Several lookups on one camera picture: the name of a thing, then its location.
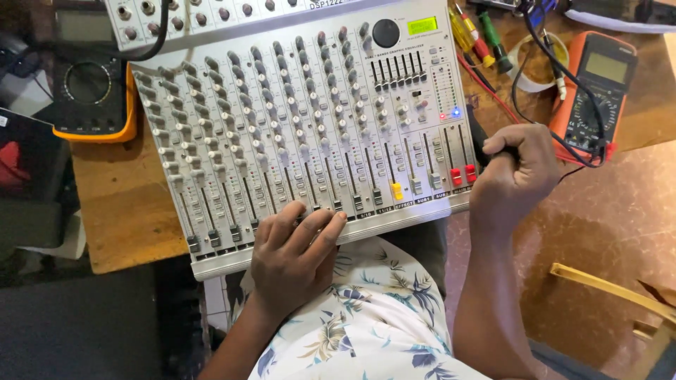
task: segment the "digital multimeter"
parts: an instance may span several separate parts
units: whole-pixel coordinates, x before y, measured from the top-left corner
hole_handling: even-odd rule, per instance
[[[69,141],[116,143],[134,138],[134,78],[127,62],[99,51],[116,49],[102,1],[55,0],[57,59],[53,69],[54,135]],[[97,50],[87,49],[96,46]]]
[[[638,63],[636,48],[598,32],[584,32],[573,39],[569,70],[597,98],[604,122],[604,139],[609,158],[615,149],[615,135],[629,85]],[[566,78],[568,96],[551,121],[550,130],[568,143],[582,158],[590,160],[600,145],[594,104],[587,94]],[[579,163],[561,144],[554,142],[556,157]]]

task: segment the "hand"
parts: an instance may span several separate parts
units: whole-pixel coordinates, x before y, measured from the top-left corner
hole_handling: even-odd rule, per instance
[[[518,161],[506,147],[518,150]],[[495,156],[472,189],[470,223],[509,236],[558,183],[552,136],[540,124],[507,126],[486,140],[483,151]]]
[[[295,227],[305,211],[305,205],[293,201],[263,220],[253,245],[252,296],[280,322],[331,284],[336,240],[347,223],[345,212],[320,209]]]

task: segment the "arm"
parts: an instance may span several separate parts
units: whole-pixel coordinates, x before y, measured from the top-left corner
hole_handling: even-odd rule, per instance
[[[519,161],[506,147],[518,149]],[[536,379],[519,308],[512,231],[553,190],[558,169],[544,126],[500,130],[470,197],[472,251],[453,330],[457,359],[491,379]]]
[[[255,289],[199,380],[247,379],[284,318],[331,284],[347,214],[317,210],[296,227],[305,211],[293,201],[258,227],[251,257]]]

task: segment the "multimeter dial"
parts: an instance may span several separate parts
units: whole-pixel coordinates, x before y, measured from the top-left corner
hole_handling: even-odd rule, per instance
[[[93,62],[77,63],[66,72],[64,86],[73,100],[96,104],[110,92],[110,74],[103,66]]]

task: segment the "person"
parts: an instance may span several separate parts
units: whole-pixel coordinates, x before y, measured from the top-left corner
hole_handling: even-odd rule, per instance
[[[337,247],[345,213],[318,210],[296,225],[306,208],[295,201],[261,223],[235,322],[199,378],[535,379],[511,234],[558,182],[551,137],[542,125],[508,126],[483,151],[492,159],[470,195],[452,339],[443,221]]]

